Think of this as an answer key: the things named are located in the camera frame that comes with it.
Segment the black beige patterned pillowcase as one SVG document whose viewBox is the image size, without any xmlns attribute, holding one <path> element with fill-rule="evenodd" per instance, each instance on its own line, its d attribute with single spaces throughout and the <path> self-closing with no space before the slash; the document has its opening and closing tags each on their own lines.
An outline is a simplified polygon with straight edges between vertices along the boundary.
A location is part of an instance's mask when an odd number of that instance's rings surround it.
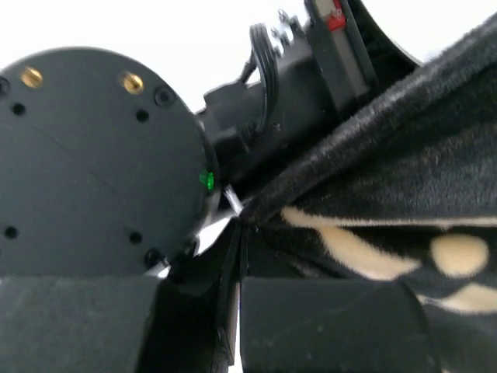
<svg viewBox="0 0 497 373">
<path fill-rule="evenodd" d="M 439 372 L 496 370 L 496 17 L 390 85 L 243 211 L 283 274 L 395 283 Z"/>
</svg>

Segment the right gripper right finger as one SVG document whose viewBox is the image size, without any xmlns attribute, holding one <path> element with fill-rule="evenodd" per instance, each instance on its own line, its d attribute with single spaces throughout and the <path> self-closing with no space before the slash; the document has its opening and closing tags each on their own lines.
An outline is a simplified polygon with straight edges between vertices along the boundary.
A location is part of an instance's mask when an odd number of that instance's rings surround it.
<svg viewBox="0 0 497 373">
<path fill-rule="evenodd" d="M 426 316 L 395 283 L 246 277 L 245 372 L 439 372 Z"/>
</svg>

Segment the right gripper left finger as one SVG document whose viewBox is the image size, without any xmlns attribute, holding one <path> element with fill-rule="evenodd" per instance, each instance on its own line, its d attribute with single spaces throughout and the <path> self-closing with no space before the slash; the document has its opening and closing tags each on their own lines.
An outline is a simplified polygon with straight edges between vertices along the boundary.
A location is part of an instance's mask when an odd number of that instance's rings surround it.
<svg viewBox="0 0 497 373">
<path fill-rule="evenodd" d="M 200 302 L 156 277 L 4 277 L 3 372 L 212 372 Z"/>
</svg>

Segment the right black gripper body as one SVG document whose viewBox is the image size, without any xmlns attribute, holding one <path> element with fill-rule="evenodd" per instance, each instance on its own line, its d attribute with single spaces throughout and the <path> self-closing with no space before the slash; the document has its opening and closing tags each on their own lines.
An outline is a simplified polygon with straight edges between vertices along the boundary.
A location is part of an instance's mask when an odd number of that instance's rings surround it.
<svg viewBox="0 0 497 373">
<path fill-rule="evenodd" d="M 350 118 L 417 62 L 374 21 L 362 1 L 307 1 L 306 22 L 280 12 L 281 27 L 251 26 L 240 76 L 208 92 L 198 117 L 219 168 L 209 187 L 276 170 L 300 148 Z"/>
</svg>

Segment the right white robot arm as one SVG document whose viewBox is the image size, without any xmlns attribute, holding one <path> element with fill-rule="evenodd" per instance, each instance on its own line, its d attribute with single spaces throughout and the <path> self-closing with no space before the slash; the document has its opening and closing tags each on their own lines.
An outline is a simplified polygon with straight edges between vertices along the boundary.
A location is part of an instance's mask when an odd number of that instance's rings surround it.
<svg viewBox="0 0 497 373">
<path fill-rule="evenodd" d="M 1 71 L 1 370 L 438 372 L 403 284 L 301 280 L 231 218 L 290 157 L 411 72 L 362 1 L 250 29 L 193 113 L 128 56 L 64 47 Z"/>
</svg>

